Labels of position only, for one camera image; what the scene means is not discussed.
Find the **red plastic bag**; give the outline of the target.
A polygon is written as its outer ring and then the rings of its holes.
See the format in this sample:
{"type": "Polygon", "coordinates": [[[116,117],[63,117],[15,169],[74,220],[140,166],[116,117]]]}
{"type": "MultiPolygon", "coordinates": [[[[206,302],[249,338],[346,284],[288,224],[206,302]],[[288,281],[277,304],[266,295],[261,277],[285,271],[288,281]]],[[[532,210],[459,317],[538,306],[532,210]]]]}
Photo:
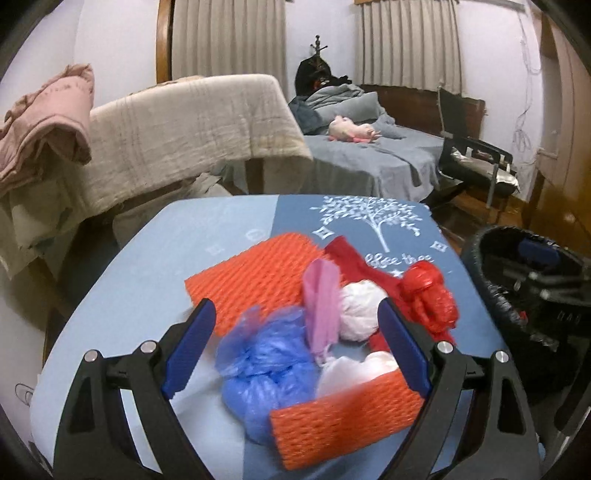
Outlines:
{"type": "MultiPolygon", "coordinates": [[[[455,342],[451,331],[459,320],[456,301],[445,285],[442,272],[429,261],[418,261],[400,277],[370,266],[346,238],[332,240],[325,255],[339,266],[342,287],[349,283],[370,280],[379,285],[394,301],[404,317],[423,326],[439,341],[455,342]]],[[[379,328],[367,341],[370,350],[387,351],[388,344],[379,328]]]]}

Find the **blue plastic bag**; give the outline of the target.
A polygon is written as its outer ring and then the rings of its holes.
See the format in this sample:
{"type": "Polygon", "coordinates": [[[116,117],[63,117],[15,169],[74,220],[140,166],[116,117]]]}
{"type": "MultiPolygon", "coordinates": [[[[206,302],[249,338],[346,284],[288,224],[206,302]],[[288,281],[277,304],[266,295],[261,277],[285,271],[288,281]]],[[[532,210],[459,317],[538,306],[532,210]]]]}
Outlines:
{"type": "Polygon", "coordinates": [[[288,306],[262,316],[243,312],[221,338],[215,368],[221,398],[249,440],[273,446],[270,414],[315,399],[320,369],[305,341],[304,309],[288,306]]]}

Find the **white plastic bag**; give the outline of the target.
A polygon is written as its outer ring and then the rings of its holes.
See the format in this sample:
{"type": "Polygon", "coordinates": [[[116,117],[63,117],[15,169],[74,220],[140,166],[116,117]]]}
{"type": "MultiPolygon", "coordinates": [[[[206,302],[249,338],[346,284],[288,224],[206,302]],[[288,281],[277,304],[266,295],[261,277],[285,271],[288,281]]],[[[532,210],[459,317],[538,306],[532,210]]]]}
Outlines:
{"type": "Polygon", "coordinates": [[[379,305],[387,297],[386,291],[370,280],[342,287],[339,337],[346,341],[367,341],[379,328],[379,305]]]}

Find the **small orange foam net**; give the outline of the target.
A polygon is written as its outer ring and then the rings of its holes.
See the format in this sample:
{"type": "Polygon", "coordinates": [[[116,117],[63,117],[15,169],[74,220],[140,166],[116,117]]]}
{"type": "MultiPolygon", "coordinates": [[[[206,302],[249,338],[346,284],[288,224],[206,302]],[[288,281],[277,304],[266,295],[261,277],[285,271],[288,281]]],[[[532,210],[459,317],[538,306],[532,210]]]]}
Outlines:
{"type": "Polygon", "coordinates": [[[287,470],[356,452],[410,427],[424,404],[394,371],[341,393],[270,413],[287,470]]]}

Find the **pink wrapper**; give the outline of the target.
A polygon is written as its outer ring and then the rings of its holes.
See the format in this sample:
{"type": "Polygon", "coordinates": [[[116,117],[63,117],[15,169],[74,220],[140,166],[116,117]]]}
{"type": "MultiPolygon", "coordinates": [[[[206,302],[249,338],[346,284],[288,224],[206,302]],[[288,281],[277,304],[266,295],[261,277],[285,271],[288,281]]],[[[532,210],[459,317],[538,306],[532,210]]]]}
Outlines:
{"type": "Polygon", "coordinates": [[[341,271],[327,259],[308,265],[303,276],[304,324],[308,347],[318,365],[329,359],[329,349],[339,340],[341,271]]]}

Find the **large orange foam net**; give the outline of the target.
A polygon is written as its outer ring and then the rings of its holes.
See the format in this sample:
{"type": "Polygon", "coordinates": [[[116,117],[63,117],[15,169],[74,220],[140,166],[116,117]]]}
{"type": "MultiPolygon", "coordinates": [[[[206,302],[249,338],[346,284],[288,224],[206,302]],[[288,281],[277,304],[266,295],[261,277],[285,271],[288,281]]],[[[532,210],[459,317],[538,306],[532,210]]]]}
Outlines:
{"type": "Polygon", "coordinates": [[[308,266],[325,259],[324,250],[300,233],[260,242],[184,281],[193,304],[214,303],[214,334],[223,337],[240,316],[257,307],[263,316],[303,303],[303,276],[308,266]]]}

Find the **black trash bin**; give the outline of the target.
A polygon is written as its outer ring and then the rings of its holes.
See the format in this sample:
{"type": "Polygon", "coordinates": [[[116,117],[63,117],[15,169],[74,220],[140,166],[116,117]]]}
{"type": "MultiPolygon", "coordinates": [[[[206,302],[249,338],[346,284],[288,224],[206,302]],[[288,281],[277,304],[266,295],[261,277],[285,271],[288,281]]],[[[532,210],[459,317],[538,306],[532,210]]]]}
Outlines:
{"type": "Polygon", "coordinates": [[[531,405],[575,381],[590,347],[590,260],[517,227],[487,227],[461,260],[506,343],[531,405]]]}

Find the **blue patterned table cloth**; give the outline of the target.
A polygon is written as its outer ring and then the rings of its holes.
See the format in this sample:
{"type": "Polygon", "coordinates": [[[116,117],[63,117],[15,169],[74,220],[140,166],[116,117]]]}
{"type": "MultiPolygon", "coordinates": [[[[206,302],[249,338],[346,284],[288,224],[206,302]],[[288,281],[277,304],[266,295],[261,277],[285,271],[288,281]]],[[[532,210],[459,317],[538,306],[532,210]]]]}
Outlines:
{"type": "MultiPolygon", "coordinates": [[[[124,355],[145,340],[159,339],[190,314],[187,278],[281,233],[303,233],[322,246],[344,236],[370,265],[397,276],[416,261],[435,263],[459,307],[453,330],[459,349],[489,357],[504,347],[462,261],[426,206],[414,206],[413,228],[375,230],[362,220],[325,222],[323,203],[314,195],[235,196],[177,201],[161,210],[108,265],[53,346],[30,409],[39,452],[46,459],[54,456],[67,393],[87,351],[124,355]]],[[[242,424],[223,405],[214,353],[209,344],[172,406],[218,479],[376,479],[403,441],[402,434],[394,434],[353,454],[288,471],[276,450],[245,438],[242,424]]]]}

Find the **black chair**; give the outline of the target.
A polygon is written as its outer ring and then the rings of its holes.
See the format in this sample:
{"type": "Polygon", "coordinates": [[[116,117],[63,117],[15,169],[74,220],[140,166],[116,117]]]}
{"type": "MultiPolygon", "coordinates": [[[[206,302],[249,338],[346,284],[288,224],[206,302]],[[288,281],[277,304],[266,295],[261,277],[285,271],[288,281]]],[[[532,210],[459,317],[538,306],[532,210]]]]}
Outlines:
{"type": "Polygon", "coordinates": [[[477,187],[486,194],[488,221],[496,223],[505,211],[509,197],[519,190],[512,191],[507,186],[497,185],[495,180],[485,184],[484,180],[473,177],[470,173],[461,174],[453,165],[451,150],[457,148],[468,157],[486,160],[502,167],[509,167],[517,176],[513,166],[513,155],[486,141],[474,138],[468,133],[468,120],[463,104],[463,97],[445,88],[438,89],[438,108],[444,138],[443,149],[437,165],[442,180],[452,181],[453,185],[436,192],[431,201],[432,208],[441,207],[470,187],[477,187]]]}

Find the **silver cushion on chair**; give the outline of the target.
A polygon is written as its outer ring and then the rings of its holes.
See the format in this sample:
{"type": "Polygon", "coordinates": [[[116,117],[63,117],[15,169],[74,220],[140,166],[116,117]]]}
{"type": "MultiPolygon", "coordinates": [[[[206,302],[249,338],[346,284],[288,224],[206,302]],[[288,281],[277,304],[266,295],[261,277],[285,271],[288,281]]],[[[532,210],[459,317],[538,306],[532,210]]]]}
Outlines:
{"type": "Polygon", "coordinates": [[[485,184],[490,184],[492,180],[495,180],[497,185],[507,186],[512,191],[520,189],[519,180],[509,167],[502,167],[486,160],[468,157],[455,147],[451,150],[451,159],[452,165],[461,174],[470,173],[473,177],[484,180],[485,184]]]}

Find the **grey bed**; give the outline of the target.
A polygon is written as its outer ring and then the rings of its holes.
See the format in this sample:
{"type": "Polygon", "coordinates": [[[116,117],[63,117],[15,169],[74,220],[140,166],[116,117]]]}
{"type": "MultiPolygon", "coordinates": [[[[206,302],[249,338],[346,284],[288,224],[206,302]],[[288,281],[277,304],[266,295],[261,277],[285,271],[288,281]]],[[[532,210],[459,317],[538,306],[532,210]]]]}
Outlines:
{"type": "Polygon", "coordinates": [[[370,124],[381,133],[375,142],[331,141],[325,134],[304,135],[314,158],[301,191],[424,201],[451,186],[437,165],[443,149],[438,93],[405,87],[342,85],[308,97],[313,109],[376,92],[386,112],[370,124]]]}

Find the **beige blanket on rack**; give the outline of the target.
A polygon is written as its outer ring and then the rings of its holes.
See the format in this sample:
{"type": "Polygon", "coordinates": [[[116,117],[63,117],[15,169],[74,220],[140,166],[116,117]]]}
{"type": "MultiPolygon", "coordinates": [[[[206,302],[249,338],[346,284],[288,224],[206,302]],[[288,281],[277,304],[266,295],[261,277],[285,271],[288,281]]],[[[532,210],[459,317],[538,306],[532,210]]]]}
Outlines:
{"type": "Polygon", "coordinates": [[[176,81],[90,112],[91,160],[64,172],[77,220],[230,162],[263,162],[263,193],[296,193],[314,165],[279,81],[176,81]]]}

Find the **pink jacket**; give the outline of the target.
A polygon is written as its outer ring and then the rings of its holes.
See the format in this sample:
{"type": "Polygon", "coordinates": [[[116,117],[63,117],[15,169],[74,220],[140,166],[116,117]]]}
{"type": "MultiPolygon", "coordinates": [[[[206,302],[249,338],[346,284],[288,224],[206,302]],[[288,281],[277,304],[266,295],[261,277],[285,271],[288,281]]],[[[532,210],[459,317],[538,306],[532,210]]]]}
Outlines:
{"type": "Polygon", "coordinates": [[[37,91],[18,99],[1,127],[1,193],[43,175],[42,150],[80,165],[90,159],[90,111],[94,72],[89,64],[68,65],[37,91]]]}

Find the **pink plush toy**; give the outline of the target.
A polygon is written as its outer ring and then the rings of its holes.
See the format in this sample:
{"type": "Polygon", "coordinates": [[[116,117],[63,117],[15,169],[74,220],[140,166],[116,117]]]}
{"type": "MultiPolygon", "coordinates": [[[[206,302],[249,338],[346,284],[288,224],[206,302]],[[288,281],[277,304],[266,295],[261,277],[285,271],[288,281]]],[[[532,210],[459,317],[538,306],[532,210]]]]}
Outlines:
{"type": "Polygon", "coordinates": [[[381,137],[370,124],[355,124],[348,117],[336,115],[329,123],[329,139],[349,143],[372,143],[381,137]]]}

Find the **grey pillow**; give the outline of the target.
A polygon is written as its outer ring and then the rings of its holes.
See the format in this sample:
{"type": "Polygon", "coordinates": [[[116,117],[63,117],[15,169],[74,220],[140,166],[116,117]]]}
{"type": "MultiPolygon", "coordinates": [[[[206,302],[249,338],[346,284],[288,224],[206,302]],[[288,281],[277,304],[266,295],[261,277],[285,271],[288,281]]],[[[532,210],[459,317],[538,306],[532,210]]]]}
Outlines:
{"type": "Polygon", "coordinates": [[[337,116],[349,118],[354,123],[370,123],[376,121],[386,112],[380,104],[376,92],[365,93],[337,104],[322,106],[315,111],[324,125],[329,125],[337,116]]]}

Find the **dark blue clothes on bed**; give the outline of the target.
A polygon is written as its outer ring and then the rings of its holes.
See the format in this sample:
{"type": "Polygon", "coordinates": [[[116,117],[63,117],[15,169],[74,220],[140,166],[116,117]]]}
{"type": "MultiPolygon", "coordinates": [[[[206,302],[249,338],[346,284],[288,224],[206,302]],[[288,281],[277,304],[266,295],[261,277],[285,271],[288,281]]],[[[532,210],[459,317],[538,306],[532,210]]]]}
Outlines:
{"type": "Polygon", "coordinates": [[[290,107],[291,114],[304,135],[325,134],[327,126],[322,121],[322,117],[308,105],[303,97],[294,97],[288,103],[288,107],[290,107]]]}

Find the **right beige curtain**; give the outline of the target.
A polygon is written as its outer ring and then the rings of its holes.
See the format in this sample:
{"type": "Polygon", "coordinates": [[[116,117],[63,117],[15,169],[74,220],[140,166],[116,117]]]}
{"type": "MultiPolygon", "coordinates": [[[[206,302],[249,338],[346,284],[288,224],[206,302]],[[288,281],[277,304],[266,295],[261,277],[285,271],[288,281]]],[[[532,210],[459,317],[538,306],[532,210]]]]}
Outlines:
{"type": "Polygon", "coordinates": [[[356,82],[464,90],[457,1],[356,3],[356,82]]]}

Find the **beige curtain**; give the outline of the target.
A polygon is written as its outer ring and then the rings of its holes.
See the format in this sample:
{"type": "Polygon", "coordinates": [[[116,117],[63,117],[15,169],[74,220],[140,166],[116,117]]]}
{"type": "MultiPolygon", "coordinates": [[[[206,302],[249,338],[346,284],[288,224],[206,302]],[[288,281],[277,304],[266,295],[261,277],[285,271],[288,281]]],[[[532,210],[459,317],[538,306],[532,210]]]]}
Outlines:
{"type": "Polygon", "coordinates": [[[356,82],[464,90],[457,1],[356,3],[356,82]]]}
{"type": "Polygon", "coordinates": [[[176,1],[171,77],[267,74],[287,92],[286,26],[283,1],[176,1]]]}

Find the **coat rack with black clothes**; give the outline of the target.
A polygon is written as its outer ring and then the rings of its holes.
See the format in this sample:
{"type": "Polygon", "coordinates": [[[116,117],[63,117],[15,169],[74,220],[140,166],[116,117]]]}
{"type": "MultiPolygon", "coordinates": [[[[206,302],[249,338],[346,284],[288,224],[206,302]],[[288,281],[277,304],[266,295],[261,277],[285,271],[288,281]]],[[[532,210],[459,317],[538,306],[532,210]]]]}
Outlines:
{"type": "Polygon", "coordinates": [[[322,46],[321,36],[315,36],[315,43],[311,44],[314,53],[301,61],[294,78],[295,94],[300,97],[310,97],[318,90],[327,86],[341,86],[352,84],[348,75],[336,77],[324,59],[321,52],[328,48],[322,46]]]}

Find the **left beige curtain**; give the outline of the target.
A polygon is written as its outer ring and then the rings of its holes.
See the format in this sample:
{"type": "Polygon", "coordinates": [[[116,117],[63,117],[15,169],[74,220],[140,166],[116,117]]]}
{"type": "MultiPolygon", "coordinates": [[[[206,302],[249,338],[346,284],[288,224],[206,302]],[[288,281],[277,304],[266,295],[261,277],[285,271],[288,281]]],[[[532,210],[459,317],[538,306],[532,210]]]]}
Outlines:
{"type": "Polygon", "coordinates": [[[267,74],[287,92],[286,26],[283,1],[176,1],[171,77],[267,74]]]}

